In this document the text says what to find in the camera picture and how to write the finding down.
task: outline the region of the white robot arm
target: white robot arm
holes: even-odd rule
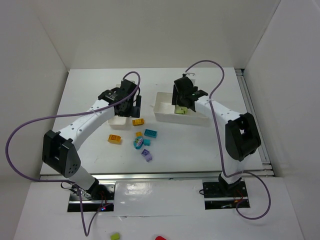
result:
[[[99,192],[108,194],[103,185],[82,166],[77,151],[84,141],[104,122],[115,115],[140,117],[141,96],[135,97],[137,85],[124,79],[120,87],[102,92],[85,114],[58,132],[49,130],[43,137],[42,160],[50,167],[71,180],[92,198],[100,199]],[[128,97],[121,104],[115,103]]]
[[[206,92],[194,86],[193,77],[194,74],[187,73],[174,81],[172,105],[187,107],[213,120],[211,101],[218,128],[222,133],[220,138],[224,161],[219,182],[227,192],[240,182],[246,162],[261,145],[257,125],[250,113],[240,114],[209,99]]]

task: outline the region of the white wall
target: white wall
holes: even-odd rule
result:
[[[320,0],[282,0],[245,79],[306,240],[320,235]]]
[[[0,239],[12,239],[30,183],[5,159],[5,144],[15,127],[57,112],[67,70],[32,9],[23,0],[0,1]],[[14,164],[38,176],[41,144],[52,121],[17,133],[10,153]]]
[[[280,0],[29,0],[70,69],[244,68]]]

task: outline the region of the white floor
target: white floor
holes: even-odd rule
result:
[[[198,180],[120,183],[115,188],[115,212],[99,213],[89,237],[80,213],[67,212],[68,190],[59,183],[32,183],[14,240],[107,240],[114,232],[121,240],[154,240],[158,235],[167,240],[303,240],[283,179],[263,180],[272,204],[259,220],[245,220],[234,209],[205,210]],[[256,217],[268,206],[267,194],[257,179],[245,181],[250,208],[240,211]],[[88,226],[93,213],[84,216]]]
[[[101,92],[120,84],[122,77],[132,70],[141,75],[140,117],[144,118],[145,124],[132,126],[131,119],[128,119],[126,130],[114,130],[104,123],[79,150],[81,165],[91,174],[221,171],[217,137],[212,125],[184,125],[155,119],[153,107],[157,92],[172,93],[173,82],[182,76],[183,68],[72,69],[58,114],[88,110]],[[194,68],[192,72],[196,73],[195,85],[208,93],[221,79],[219,68]],[[137,82],[135,75],[127,79]],[[225,80],[214,99],[237,112],[247,112],[233,68],[225,68]],[[57,119],[53,130],[64,128],[74,119]],[[145,129],[158,131],[157,138],[151,139],[151,146],[146,147],[153,156],[152,162],[146,162],[140,155],[141,151],[133,147],[136,132],[144,132]],[[122,144],[107,142],[110,134],[121,136]],[[246,169],[263,169],[258,151],[247,163]],[[55,175],[57,172],[43,164],[41,174]]]

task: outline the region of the lego brick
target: lego brick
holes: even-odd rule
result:
[[[108,142],[110,142],[112,144],[121,144],[121,137],[118,135],[110,134]]]
[[[135,136],[136,136],[136,137],[142,137],[142,132],[137,131],[137,132],[135,133]]]
[[[150,154],[150,152],[146,149],[143,149],[141,155],[144,157],[144,159],[147,161],[147,162],[150,162],[152,160],[152,156]]]
[[[117,232],[117,233],[115,233],[115,234],[112,234],[111,236],[110,236],[110,239],[111,240],[119,240],[120,239],[120,234]]]
[[[149,139],[144,139],[143,140],[143,145],[145,146],[150,146],[151,141]]]
[[[175,114],[186,114],[188,112],[188,108],[185,106],[176,105],[174,108]]]
[[[140,126],[140,125],[143,125],[143,124],[145,124],[145,120],[143,118],[132,120],[132,125],[133,126]]]
[[[156,138],[157,134],[158,134],[157,131],[150,130],[150,129],[146,129],[144,131],[144,135],[147,136],[147,137],[150,137],[150,138]]]
[[[133,141],[133,146],[135,149],[142,148],[143,144],[144,144],[144,139],[142,136],[136,137],[135,140]]]
[[[150,162],[150,161],[152,160],[151,154],[148,154],[147,156],[144,156],[144,159],[145,159],[147,162]]]
[[[147,156],[148,154],[150,154],[150,152],[148,150],[146,150],[146,149],[143,149],[141,155],[142,156]]]

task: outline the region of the orange lego brick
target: orange lego brick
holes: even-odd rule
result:
[[[132,120],[132,125],[133,126],[140,126],[140,125],[143,125],[143,124],[145,124],[145,120],[143,118]]]
[[[112,144],[121,144],[121,137],[118,135],[109,135],[109,139],[108,142],[112,143]]]

